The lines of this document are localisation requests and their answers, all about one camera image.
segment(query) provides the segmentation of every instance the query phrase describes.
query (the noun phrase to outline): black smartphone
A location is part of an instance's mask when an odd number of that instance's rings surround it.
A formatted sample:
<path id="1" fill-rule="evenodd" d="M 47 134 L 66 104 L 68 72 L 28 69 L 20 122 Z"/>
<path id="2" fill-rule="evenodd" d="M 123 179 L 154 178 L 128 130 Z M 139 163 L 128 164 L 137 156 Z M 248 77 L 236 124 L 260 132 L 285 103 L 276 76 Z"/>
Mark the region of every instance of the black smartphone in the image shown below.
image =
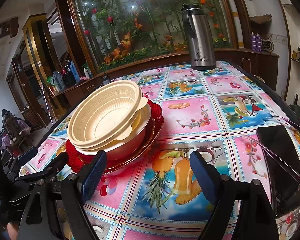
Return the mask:
<path id="1" fill-rule="evenodd" d="M 258 127 L 259 141 L 300 174 L 300 160 L 295 146 L 283 125 Z M 281 217 L 300 206 L 298 182 L 263 150 L 269 174 L 272 208 Z"/>

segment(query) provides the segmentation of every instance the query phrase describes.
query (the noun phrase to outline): stack of bowls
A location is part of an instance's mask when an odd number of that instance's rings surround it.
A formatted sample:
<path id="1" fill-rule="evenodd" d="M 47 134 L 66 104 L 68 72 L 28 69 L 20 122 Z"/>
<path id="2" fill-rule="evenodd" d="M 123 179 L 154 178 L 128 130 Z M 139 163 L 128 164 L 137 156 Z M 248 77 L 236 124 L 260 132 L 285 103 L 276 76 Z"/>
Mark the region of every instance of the stack of bowls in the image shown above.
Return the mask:
<path id="1" fill-rule="evenodd" d="M 122 80 L 94 91 L 77 107 L 68 126 L 68 138 L 78 152 L 107 153 L 119 160 L 134 152 L 145 136 L 151 116 L 148 99 L 135 82 Z"/>

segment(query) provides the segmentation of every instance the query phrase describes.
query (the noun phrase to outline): blue gripper pad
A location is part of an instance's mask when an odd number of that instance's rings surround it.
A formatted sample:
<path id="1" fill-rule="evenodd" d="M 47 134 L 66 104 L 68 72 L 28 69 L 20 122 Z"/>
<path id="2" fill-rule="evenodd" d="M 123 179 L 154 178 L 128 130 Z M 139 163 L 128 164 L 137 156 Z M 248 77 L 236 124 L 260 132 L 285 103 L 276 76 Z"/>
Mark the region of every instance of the blue gripper pad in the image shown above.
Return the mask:
<path id="1" fill-rule="evenodd" d="M 90 200 L 96 191 L 98 183 L 107 166 L 107 154 L 105 151 L 98 151 L 89 164 L 84 165 L 78 173 L 77 187 L 81 197 L 81 204 L 84 205 Z"/>
<path id="2" fill-rule="evenodd" d="M 18 163 L 20 166 L 25 165 L 33 157 L 38 154 L 38 149 L 36 147 L 31 147 L 26 153 L 18 157 Z"/>
<path id="3" fill-rule="evenodd" d="M 198 151 L 190 154 L 189 161 L 202 193 L 211 204 L 215 205 L 218 201 L 220 173 L 213 165 L 207 164 Z"/>

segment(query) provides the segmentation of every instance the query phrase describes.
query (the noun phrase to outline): thermos lid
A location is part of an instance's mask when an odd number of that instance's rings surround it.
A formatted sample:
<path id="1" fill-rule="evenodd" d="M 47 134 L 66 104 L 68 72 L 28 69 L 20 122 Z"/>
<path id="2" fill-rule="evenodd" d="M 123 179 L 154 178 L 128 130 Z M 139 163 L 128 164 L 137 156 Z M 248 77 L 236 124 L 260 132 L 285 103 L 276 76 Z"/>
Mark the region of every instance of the thermos lid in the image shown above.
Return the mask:
<path id="1" fill-rule="evenodd" d="M 181 11 L 189 10 L 189 9 L 202 9 L 200 7 L 200 5 L 197 5 L 197 4 L 186 4 L 186 3 L 184 3 L 182 6 L 183 6 L 183 8 L 181 9 Z"/>

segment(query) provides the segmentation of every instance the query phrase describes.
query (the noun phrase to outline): pink cloth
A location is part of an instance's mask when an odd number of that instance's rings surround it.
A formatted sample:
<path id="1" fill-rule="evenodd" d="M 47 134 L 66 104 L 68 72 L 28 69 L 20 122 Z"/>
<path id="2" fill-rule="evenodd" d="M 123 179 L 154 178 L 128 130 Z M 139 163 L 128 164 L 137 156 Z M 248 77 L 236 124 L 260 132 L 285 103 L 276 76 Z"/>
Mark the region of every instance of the pink cloth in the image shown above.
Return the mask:
<path id="1" fill-rule="evenodd" d="M 25 135 L 30 134 L 31 128 L 23 120 L 18 120 L 18 124 L 19 124 L 20 128 L 22 129 L 22 131 L 25 133 Z M 5 136 L 2 137 L 1 142 L 2 142 L 3 149 L 6 149 L 6 147 L 12 146 L 10 143 L 10 138 L 9 138 L 8 134 L 6 134 Z"/>

